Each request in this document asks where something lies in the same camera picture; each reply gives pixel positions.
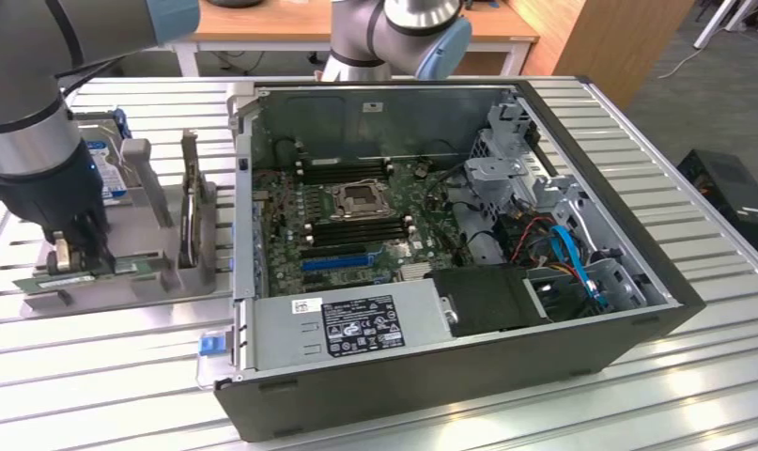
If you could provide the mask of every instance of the barcode sticker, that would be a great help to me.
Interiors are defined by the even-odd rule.
[[[381,101],[367,101],[362,104],[362,113],[381,113],[383,111],[383,103]]]
[[[66,285],[80,284],[83,282],[91,282],[94,280],[94,276],[91,275],[82,275],[79,277],[72,277],[70,279],[59,279],[51,282],[42,282],[39,284],[40,288],[52,288],[52,287],[64,287]]]
[[[293,315],[319,312],[322,305],[323,298],[295,299],[293,301]]]

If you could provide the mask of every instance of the wooden table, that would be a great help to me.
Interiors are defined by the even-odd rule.
[[[538,40],[534,29],[502,2],[497,8],[489,3],[474,3],[464,15],[474,30],[468,51],[506,54],[502,75],[520,74],[529,47]],[[201,0],[195,34],[159,50],[173,50],[183,76],[197,77],[197,52],[327,51],[330,39],[331,0],[265,0],[245,9],[215,7]]]

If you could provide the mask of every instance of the motherboard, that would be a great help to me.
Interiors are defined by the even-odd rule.
[[[257,171],[266,295],[416,280],[469,264],[444,172],[428,159]]]

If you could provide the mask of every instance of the floor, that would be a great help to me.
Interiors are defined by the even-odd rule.
[[[704,23],[692,21],[697,12],[692,11],[625,112],[675,163],[692,148],[735,153],[758,180],[758,43],[721,32],[671,78],[657,79],[695,51],[691,44],[704,28]],[[748,35],[758,39],[753,32]],[[306,56],[305,52],[263,56],[207,52],[198,56],[198,65],[202,76],[305,75],[322,68]],[[179,75],[175,57],[167,52],[133,55],[121,69],[137,77]]]
[[[684,23],[625,113],[673,163],[692,148],[732,153],[758,181],[758,43],[723,31],[672,77],[657,78],[695,52],[713,9],[701,23]]]

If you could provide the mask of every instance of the blue pcie slot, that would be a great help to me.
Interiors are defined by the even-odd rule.
[[[338,270],[354,268],[355,266],[370,266],[371,262],[371,256],[335,257],[325,260],[305,261],[301,268],[305,271]]]

